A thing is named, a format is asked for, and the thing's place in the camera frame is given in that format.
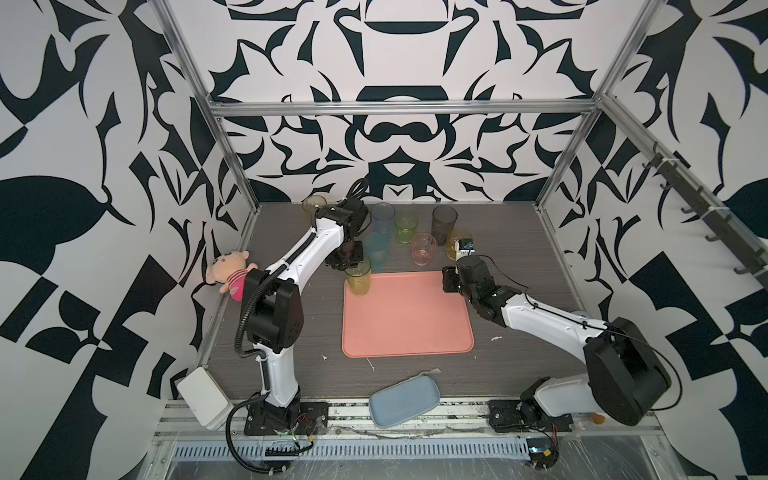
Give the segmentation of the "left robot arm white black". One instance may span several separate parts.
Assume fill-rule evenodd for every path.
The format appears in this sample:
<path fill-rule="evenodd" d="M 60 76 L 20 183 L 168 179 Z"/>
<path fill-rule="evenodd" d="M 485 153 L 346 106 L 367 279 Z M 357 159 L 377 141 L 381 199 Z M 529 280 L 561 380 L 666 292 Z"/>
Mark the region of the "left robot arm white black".
<path fill-rule="evenodd" d="M 347 197 L 315 210 L 297 243 L 265 270 L 246 275 L 234 350 L 259 358 L 266 402 L 286 408 L 299 397 L 293 346 L 304 325 L 301 293 L 321 266 L 345 271 L 364 260 L 362 242 L 369 209 Z"/>

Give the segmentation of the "tall amber glass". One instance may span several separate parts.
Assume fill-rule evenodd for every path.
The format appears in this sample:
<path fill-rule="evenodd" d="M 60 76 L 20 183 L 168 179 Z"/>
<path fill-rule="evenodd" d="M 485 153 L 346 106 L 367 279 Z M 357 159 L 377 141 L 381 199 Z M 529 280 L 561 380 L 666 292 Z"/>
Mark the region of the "tall amber glass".
<path fill-rule="evenodd" d="M 301 205 L 303 211 L 307 215 L 312 216 L 316 210 L 322 209 L 327 205 L 327 199 L 323 195 L 310 195 L 302 201 Z"/>

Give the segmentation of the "tall dark grey glass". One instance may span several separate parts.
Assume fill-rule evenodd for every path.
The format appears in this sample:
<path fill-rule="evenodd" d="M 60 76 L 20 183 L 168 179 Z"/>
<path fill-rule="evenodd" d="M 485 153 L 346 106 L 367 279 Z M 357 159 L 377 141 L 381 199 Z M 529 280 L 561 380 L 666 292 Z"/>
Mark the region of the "tall dark grey glass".
<path fill-rule="evenodd" d="M 444 246 L 458 219 L 458 212 L 450 205 L 438 205 L 432 211 L 431 235 L 438 246 Z"/>

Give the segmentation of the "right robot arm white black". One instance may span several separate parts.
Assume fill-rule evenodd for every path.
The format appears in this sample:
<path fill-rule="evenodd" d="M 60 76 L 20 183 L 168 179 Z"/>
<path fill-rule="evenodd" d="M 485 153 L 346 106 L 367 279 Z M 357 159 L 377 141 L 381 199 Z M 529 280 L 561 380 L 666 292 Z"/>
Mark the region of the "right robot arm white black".
<path fill-rule="evenodd" d="M 618 317 L 588 318 L 533 299 L 522 284 L 495 282 L 484 255 L 443 268 L 443 289 L 458 293 L 483 319 L 532 335 L 582 362 L 585 373 L 543 377 L 515 401 L 489 404 L 498 432 L 563 428 L 575 415 L 598 414 L 635 426 L 680 377 L 637 326 Z"/>

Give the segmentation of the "pink plastic tray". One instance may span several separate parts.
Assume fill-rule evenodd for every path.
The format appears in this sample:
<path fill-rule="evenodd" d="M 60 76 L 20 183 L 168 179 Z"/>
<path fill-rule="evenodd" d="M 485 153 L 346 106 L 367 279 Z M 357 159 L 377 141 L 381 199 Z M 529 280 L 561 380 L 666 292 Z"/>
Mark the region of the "pink plastic tray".
<path fill-rule="evenodd" d="M 468 353 L 466 302 L 439 271 L 373 274 L 366 295 L 344 287 L 342 351 L 350 358 Z"/>

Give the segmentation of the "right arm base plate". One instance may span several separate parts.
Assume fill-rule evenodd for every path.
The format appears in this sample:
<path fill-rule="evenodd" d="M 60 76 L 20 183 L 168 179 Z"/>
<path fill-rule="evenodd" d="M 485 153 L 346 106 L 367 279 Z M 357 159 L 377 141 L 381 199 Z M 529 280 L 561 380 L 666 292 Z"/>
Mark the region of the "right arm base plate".
<path fill-rule="evenodd" d="M 487 402 L 488 423 L 496 433 L 545 430 L 570 432 L 573 418 L 570 414 L 557 417 L 547 415 L 534 400 L 490 400 Z"/>

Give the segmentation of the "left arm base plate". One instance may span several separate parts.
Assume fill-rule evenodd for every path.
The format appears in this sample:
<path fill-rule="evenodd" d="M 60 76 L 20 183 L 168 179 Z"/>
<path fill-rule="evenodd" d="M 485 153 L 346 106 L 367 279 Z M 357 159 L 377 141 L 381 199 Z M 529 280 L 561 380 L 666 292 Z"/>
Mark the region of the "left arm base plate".
<path fill-rule="evenodd" d="M 276 407 L 266 401 L 248 407 L 244 434 L 266 436 L 292 433 L 309 436 L 327 426 L 330 404 L 294 399 L 287 407 Z"/>

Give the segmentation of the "tall green glass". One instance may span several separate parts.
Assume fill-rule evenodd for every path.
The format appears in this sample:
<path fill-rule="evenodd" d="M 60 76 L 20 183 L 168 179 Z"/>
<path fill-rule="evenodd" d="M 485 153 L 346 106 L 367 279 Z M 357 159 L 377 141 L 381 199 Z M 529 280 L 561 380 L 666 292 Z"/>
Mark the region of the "tall green glass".
<path fill-rule="evenodd" d="M 355 296 L 365 296 L 371 287 L 372 264 L 368 257 L 365 257 L 355 266 L 345 270 L 346 284 L 349 291 Z"/>

